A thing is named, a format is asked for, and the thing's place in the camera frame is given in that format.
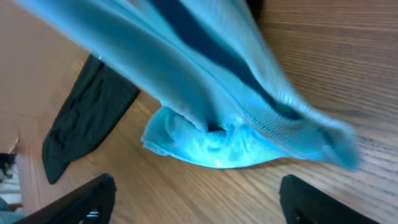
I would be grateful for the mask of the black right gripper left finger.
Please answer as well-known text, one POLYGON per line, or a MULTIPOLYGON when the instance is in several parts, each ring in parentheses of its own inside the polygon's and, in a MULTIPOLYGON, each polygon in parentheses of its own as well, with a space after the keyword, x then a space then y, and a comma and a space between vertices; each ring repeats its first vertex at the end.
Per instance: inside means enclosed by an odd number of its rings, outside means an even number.
POLYGON ((101 174, 16 224, 108 224, 115 194, 114 178, 101 174))

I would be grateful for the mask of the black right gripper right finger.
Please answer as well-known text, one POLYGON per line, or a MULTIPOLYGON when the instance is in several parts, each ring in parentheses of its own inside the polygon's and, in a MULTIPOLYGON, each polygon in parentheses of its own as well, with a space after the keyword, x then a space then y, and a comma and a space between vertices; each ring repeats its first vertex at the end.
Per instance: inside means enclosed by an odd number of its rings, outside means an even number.
POLYGON ((279 195, 288 224, 378 224, 294 175, 282 178, 279 195))

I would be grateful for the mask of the light blue t-shirt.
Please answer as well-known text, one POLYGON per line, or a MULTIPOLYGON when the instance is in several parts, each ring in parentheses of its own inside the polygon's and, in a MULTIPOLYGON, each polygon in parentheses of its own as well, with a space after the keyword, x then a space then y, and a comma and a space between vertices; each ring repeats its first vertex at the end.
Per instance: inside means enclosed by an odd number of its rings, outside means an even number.
POLYGON ((25 0, 161 103, 142 142, 217 169, 283 157, 358 167, 353 128, 308 104, 244 1, 25 0))

